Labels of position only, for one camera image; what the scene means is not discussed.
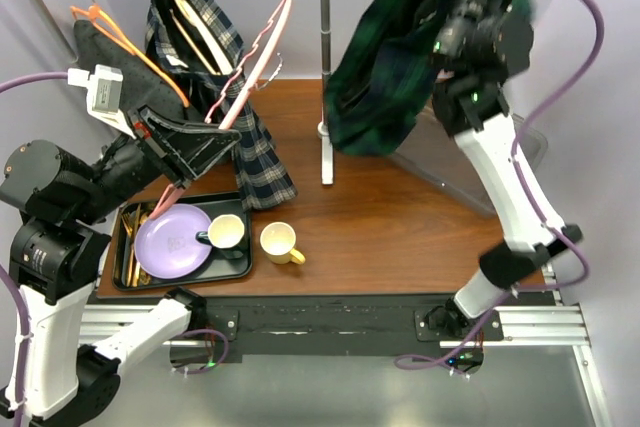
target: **mug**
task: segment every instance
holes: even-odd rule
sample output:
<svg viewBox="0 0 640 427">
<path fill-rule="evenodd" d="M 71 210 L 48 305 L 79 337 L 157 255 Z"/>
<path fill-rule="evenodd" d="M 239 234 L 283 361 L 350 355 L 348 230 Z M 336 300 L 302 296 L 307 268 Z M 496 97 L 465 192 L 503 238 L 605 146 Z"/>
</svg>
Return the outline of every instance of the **mug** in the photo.
<svg viewBox="0 0 640 427">
<path fill-rule="evenodd" d="M 296 232 L 289 224 L 274 222 L 260 234 L 260 246 L 269 260 L 275 264 L 304 264 L 305 258 L 296 250 Z"/>
<path fill-rule="evenodd" d="M 239 259 L 249 250 L 245 230 L 244 222 L 237 215 L 219 215 L 206 232 L 196 234 L 196 240 L 213 245 L 227 259 Z"/>
</svg>

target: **wooden table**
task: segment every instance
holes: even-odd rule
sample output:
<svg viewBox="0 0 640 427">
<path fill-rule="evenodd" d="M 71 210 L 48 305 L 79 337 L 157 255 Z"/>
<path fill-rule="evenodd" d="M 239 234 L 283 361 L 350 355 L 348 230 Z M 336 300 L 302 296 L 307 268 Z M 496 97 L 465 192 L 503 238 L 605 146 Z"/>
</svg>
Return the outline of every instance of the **wooden table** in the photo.
<svg viewBox="0 0 640 427">
<path fill-rule="evenodd" d="M 254 108 L 276 139 L 300 194 L 252 214 L 254 260 L 248 276 L 189 288 L 213 296 L 451 292 L 463 286 L 477 269 L 478 255 L 501 240 L 498 219 L 482 218 L 383 158 L 336 154 L 335 183 L 323 186 L 316 133 L 320 98 L 321 84 L 315 80 L 276 81 L 254 94 Z M 166 184 L 159 179 L 133 200 L 157 199 Z M 188 194 L 236 189 L 227 164 L 194 183 Z M 257 242 L 274 221 L 296 229 L 305 265 L 267 260 Z M 167 290 L 118 291 L 111 281 L 113 259 L 112 245 L 99 297 L 159 296 Z M 536 283 L 541 279 L 537 275 Z"/>
</svg>

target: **yellow mug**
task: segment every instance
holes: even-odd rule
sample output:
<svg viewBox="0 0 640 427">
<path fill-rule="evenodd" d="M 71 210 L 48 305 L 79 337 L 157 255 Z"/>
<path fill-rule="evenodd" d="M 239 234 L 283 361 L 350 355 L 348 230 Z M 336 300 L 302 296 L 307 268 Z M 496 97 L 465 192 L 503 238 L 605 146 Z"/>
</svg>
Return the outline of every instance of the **yellow mug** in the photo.
<svg viewBox="0 0 640 427">
<path fill-rule="evenodd" d="M 260 234 L 260 247 L 274 264 L 304 264 L 305 258 L 296 250 L 296 232 L 289 224 L 273 222 Z"/>
</svg>

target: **white hanger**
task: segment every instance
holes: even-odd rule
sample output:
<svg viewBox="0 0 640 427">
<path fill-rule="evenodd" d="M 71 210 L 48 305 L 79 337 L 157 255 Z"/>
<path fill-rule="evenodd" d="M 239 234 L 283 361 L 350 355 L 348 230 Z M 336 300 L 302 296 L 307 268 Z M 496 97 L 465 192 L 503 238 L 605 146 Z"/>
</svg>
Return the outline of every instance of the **white hanger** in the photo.
<svg viewBox="0 0 640 427">
<path fill-rule="evenodd" d="M 176 24 L 176 27 L 178 28 L 178 30 L 182 34 L 182 37 L 184 37 L 184 40 L 187 41 L 187 44 L 189 44 L 189 47 L 191 47 L 191 49 L 196 53 L 196 55 L 200 59 L 200 62 L 202 62 L 202 64 L 209 71 L 209 73 L 211 75 L 220 75 L 220 72 L 218 72 L 216 69 L 214 69 L 211 66 L 211 64 L 209 63 L 209 61 L 207 60 L 207 58 L 203 55 L 203 53 L 200 52 L 200 49 L 198 49 L 198 46 L 195 44 L 193 39 L 191 37 L 189 37 L 188 32 L 186 30 L 184 30 L 184 27 L 182 26 L 180 21 L 178 21 L 178 19 L 176 19 L 176 14 L 173 13 L 173 9 L 169 9 L 169 13 L 171 14 L 171 18 L 173 19 L 173 23 Z"/>
<path fill-rule="evenodd" d="M 220 47 L 216 39 L 213 38 L 213 35 L 211 35 L 211 32 L 209 32 L 209 29 L 207 28 L 203 20 L 196 13 L 193 7 L 191 7 L 191 4 L 189 4 L 189 2 L 187 2 L 186 0 L 174 0 L 174 1 L 178 9 L 180 10 L 180 13 L 184 16 L 184 18 L 192 26 L 194 26 L 202 36 L 202 39 L 204 40 L 205 44 L 207 44 L 207 47 L 209 48 L 211 55 L 213 56 L 214 60 L 218 64 L 218 68 L 220 69 L 220 72 L 225 75 L 233 72 L 233 67 L 229 62 L 229 59 L 227 59 L 227 56 L 222 51 L 222 48 Z"/>
</svg>

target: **purple plate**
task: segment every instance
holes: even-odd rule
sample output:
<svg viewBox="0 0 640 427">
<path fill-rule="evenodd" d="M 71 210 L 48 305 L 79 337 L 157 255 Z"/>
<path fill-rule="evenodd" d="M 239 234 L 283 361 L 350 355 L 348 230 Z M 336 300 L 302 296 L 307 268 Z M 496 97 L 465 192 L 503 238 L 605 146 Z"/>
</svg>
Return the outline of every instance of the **purple plate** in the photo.
<svg viewBox="0 0 640 427">
<path fill-rule="evenodd" d="M 190 274 L 211 252 L 210 245 L 196 240 L 196 233 L 210 224 L 209 216 L 198 207 L 176 204 L 140 226 L 133 245 L 136 258 L 152 277 L 175 279 Z"/>
</svg>

